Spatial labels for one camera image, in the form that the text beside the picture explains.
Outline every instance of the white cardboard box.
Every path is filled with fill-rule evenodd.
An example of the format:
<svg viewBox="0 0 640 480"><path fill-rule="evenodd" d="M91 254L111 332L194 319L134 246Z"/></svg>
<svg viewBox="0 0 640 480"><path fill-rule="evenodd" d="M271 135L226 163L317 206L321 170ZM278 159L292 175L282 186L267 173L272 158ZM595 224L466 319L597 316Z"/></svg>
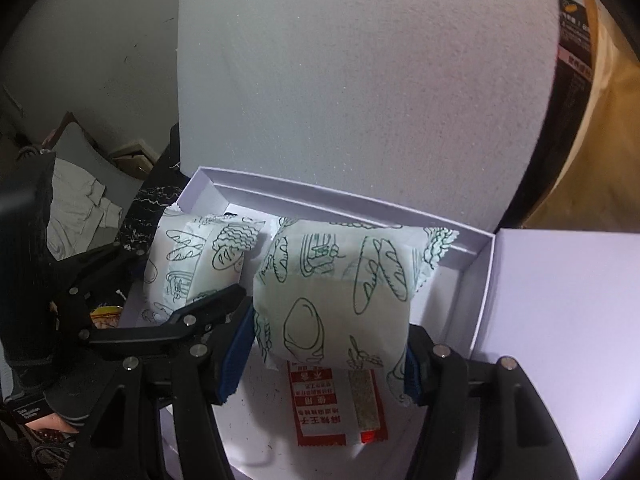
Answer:
<svg viewBox="0 0 640 480"><path fill-rule="evenodd" d="M489 285L494 235L370 198L215 168L200 168L194 174L178 206L190 214L233 212L266 221L258 246L244 261L240 283L249 294L253 275L281 216L456 229L460 235L430 286L424 286L412 301L411 321L423 325L434 340L449 344L465 356L471 354ZM254 347L238 391L224 406L214 407L214 412L230 464L236 472L255 480L395 478L398 468L403 475L408 467L404 452L398 453L398 448L411 451L415 447L424 408L399 406L386 388L380 388L380 394L389 432L386 442L298 447L286 370L266 369ZM164 432L164 438L175 450L170 429ZM168 465L173 463L175 467L175 451L165 452Z"/></svg>

